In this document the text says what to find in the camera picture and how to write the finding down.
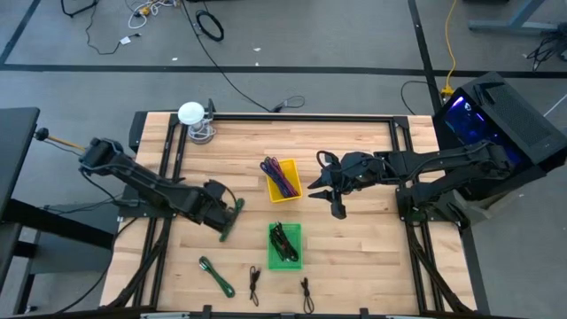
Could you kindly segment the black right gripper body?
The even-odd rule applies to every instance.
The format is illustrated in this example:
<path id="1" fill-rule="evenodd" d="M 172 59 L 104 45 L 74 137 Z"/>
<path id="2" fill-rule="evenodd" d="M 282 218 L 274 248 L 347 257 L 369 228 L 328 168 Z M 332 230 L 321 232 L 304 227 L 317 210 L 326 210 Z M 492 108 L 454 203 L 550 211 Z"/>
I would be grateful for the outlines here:
<path id="1" fill-rule="evenodd" d="M 381 164 L 378 158 L 373 156 L 372 159 L 362 162 L 357 167 L 342 170 L 341 159 L 335 154 L 331 152 L 322 154 L 325 162 L 325 165 L 322 166 L 322 176 L 331 179 L 331 186 L 328 187 L 337 193 L 337 201 L 330 203 L 331 215 L 343 220 L 346 218 L 346 207 L 342 202 L 342 196 L 376 184 Z"/>

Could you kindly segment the black USB cable red tie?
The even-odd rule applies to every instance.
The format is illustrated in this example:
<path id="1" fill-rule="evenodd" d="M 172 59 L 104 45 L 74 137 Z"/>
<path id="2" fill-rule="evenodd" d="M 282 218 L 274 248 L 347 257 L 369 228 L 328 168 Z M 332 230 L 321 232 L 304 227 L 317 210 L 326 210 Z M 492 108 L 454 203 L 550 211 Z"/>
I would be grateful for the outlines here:
<path id="1" fill-rule="evenodd" d="M 277 223 L 270 231 L 269 238 L 271 244 L 278 249 L 287 249 L 291 247 L 291 243 L 284 232 L 282 223 Z"/>

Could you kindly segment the white dome lamp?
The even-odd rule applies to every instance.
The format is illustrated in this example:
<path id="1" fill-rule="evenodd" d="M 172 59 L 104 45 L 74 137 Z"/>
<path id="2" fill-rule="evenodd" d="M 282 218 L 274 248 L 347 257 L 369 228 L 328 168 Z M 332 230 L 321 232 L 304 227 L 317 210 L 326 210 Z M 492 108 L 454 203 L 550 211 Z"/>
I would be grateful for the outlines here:
<path id="1" fill-rule="evenodd" d="M 184 103 L 177 112 L 178 120 L 191 126 L 200 123 L 205 118 L 205 108 L 197 102 Z"/>

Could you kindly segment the black computer tower blue light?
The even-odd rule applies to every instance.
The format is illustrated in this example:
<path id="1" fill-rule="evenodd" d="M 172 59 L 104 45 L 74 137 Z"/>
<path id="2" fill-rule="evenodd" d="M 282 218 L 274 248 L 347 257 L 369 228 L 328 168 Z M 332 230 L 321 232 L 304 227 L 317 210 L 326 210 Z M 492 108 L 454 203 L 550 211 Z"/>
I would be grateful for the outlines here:
<path id="1" fill-rule="evenodd" d="M 441 150 L 489 140 L 504 147 L 515 167 L 506 180 L 462 186 L 469 201 L 517 189 L 567 160 L 567 136 L 495 72 L 456 89 L 432 120 Z"/>

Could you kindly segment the black aluminium table frame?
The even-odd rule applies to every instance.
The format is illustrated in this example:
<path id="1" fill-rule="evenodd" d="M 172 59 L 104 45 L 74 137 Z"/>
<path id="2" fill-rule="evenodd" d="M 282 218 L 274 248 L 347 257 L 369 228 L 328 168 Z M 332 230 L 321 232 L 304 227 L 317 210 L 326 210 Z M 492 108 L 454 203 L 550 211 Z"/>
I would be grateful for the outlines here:
<path id="1" fill-rule="evenodd" d="M 320 174 L 320 150 L 390 151 L 438 147 L 427 116 L 337 116 L 219 113 L 216 135 L 187 144 L 180 166 L 185 183 L 214 179 L 245 202 L 228 239 L 206 226 L 175 219 L 159 290 L 158 310 L 214 315 L 303 315 L 310 296 L 317 315 L 431 315 L 431 280 L 413 268 L 407 230 L 395 204 L 396 189 L 377 185 L 344 198 L 347 217 L 334 218 L 328 202 L 311 198 Z M 298 193 L 278 161 L 294 159 L 302 198 L 272 203 L 266 177 L 285 198 Z M 270 223 L 299 223 L 303 268 L 268 268 Z"/>

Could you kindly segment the black side desk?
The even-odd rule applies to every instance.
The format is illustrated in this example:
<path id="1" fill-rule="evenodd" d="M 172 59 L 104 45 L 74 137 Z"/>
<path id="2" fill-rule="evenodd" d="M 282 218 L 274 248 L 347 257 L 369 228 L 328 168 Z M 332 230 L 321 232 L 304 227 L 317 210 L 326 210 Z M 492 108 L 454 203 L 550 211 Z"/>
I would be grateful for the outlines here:
<path id="1" fill-rule="evenodd" d="M 36 107 L 0 109 L 0 294 L 12 260 L 27 261 L 14 315 L 36 310 L 28 301 L 38 275 L 103 270 L 118 230 L 110 207 L 62 214 L 13 197 L 39 114 Z"/>

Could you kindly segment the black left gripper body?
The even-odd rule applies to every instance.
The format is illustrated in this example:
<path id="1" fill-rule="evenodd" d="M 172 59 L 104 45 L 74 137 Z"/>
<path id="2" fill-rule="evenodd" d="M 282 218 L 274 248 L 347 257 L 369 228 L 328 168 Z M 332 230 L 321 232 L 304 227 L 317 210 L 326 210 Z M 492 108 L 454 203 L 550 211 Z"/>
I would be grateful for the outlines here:
<path id="1" fill-rule="evenodd" d="M 220 233 L 229 233 L 236 221 L 237 205 L 230 207 L 222 197 L 227 192 L 237 202 L 236 197 L 227 186 L 215 180 L 204 183 L 204 189 L 206 203 L 210 205 L 204 217 L 205 225 Z"/>

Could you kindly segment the orange stick black knob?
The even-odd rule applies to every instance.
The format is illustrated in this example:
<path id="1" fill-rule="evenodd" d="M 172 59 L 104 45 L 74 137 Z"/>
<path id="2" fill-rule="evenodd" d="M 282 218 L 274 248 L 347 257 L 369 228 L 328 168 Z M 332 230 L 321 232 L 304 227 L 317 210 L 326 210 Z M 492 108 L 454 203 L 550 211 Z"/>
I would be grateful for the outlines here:
<path id="1" fill-rule="evenodd" d="M 83 146 L 80 146 L 78 144 L 69 142 L 67 140 L 52 136 L 50 134 L 50 131 L 47 128 L 39 128 L 38 130 L 36 130 L 36 132 L 34 133 L 34 137 L 36 140 L 38 141 L 51 141 L 57 144 L 61 144 L 64 146 L 68 146 L 77 150 L 80 150 L 82 152 L 85 151 L 85 148 Z"/>

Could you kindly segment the yellow plastic basket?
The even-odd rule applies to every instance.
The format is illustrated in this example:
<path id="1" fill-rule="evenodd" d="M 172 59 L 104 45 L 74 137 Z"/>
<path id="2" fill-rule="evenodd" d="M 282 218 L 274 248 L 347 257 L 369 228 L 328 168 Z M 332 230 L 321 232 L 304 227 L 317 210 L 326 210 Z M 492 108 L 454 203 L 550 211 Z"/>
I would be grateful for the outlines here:
<path id="1" fill-rule="evenodd" d="M 272 203 L 282 203 L 285 201 L 302 198 L 302 187 L 299 179 L 299 171 L 296 165 L 296 161 L 294 159 L 282 159 L 279 160 L 278 163 L 281 169 L 283 170 L 284 176 L 297 191 L 298 195 L 294 197 L 285 198 L 281 194 L 276 184 L 272 181 L 272 179 L 269 176 L 267 176 L 266 180 L 268 185 L 268 194 L 270 201 Z"/>

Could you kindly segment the grey desk foot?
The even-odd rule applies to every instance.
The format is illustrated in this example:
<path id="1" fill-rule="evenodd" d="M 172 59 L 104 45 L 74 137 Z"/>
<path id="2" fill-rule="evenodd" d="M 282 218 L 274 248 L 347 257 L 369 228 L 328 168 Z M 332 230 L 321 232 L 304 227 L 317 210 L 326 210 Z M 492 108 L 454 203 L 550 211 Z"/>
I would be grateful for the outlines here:
<path id="1" fill-rule="evenodd" d="M 471 31 L 498 32 L 553 32 L 559 29 L 558 24 L 530 22 L 530 17 L 541 7 L 545 0 L 526 0 L 516 14 L 508 20 L 469 20 Z"/>

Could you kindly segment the green plastic basket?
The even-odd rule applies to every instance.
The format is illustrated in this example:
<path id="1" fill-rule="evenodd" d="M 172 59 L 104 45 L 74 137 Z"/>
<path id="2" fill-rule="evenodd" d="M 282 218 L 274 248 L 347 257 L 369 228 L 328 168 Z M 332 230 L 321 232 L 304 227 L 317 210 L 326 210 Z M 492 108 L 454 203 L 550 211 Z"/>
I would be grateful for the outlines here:
<path id="1" fill-rule="evenodd" d="M 302 228 L 299 223 L 282 223 L 283 230 L 288 237 L 291 247 L 278 249 L 274 247 L 269 238 L 269 231 L 278 222 L 268 226 L 268 268 L 277 271 L 299 271 L 303 268 Z"/>

